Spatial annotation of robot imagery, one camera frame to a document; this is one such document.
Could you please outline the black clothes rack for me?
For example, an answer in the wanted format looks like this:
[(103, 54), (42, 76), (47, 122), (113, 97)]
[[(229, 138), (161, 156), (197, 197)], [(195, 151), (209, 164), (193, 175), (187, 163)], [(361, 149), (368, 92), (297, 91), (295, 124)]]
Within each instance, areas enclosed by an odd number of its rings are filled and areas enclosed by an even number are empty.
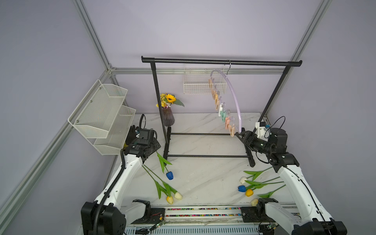
[[(229, 65), (229, 60), (224, 59), (168, 59), (142, 57), (143, 63), (151, 67), (156, 94), (160, 95), (157, 65), (158, 64), (202, 64), (202, 65)], [(249, 61), (230, 60), (232, 66), (256, 66), (259, 70), (271, 66), (274, 69), (282, 68), (281, 77), (272, 92), (266, 107), (260, 116), (254, 117), (252, 113), (241, 115), (242, 132), (252, 131), (256, 134), (255, 123), (265, 121), (265, 116), (271, 108), (272, 102), (276, 99), (277, 92), (281, 89), (288, 73), (294, 67), (302, 65), (302, 61)], [(204, 95), (208, 99), (206, 104), (211, 104), (213, 112), (207, 114), (176, 114), (174, 127), (164, 126), (163, 157), (166, 160), (177, 158), (227, 158), (229, 161), (243, 162), (250, 167), (256, 165), (255, 152), (249, 150), (238, 138), (238, 135), (231, 137), (230, 132), (225, 130), (224, 124), (215, 110), (215, 103), (212, 94)]]

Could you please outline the purple clip hanger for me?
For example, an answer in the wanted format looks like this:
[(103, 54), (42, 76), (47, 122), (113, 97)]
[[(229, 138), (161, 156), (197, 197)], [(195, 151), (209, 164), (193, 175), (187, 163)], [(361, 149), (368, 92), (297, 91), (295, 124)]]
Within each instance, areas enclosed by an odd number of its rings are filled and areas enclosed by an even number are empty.
[(228, 69), (211, 71), (208, 84), (215, 103), (215, 110), (223, 122), (225, 130), (230, 132), (231, 137), (234, 137), (242, 132), (242, 117), (237, 94), (229, 80), (232, 61), (228, 62)]

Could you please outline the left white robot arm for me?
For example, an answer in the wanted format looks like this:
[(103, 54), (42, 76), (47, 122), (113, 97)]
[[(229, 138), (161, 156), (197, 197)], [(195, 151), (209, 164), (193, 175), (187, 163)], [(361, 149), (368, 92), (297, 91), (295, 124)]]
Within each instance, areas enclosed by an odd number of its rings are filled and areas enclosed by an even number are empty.
[(151, 216), (150, 202), (141, 199), (133, 200), (124, 212), (120, 210), (135, 174), (160, 148), (156, 131), (141, 129), (139, 137), (120, 150), (121, 164), (115, 175), (94, 202), (86, 202), (81, 208), (83, 234), (123, 235), (128, 225)]

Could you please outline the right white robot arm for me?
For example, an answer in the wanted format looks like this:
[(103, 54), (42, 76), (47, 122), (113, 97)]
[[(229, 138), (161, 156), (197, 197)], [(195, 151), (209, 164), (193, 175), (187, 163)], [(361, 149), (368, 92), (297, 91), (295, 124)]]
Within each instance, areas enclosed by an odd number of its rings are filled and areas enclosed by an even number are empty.
[(306, 182), (300, 164), (287, 151), (287, 133), (271, 128), (267, 140), (258, 138), (252, 131), (244, 131), (238, 138), (246, 148), (265, 154), (269, 164), (283, 180), (297, 208), (299, 216), (283, 208), (275, 199), (259, 199), (257, 210), (278, 223), (291, 235), (345, 235), (347, 228), (333, 219)]

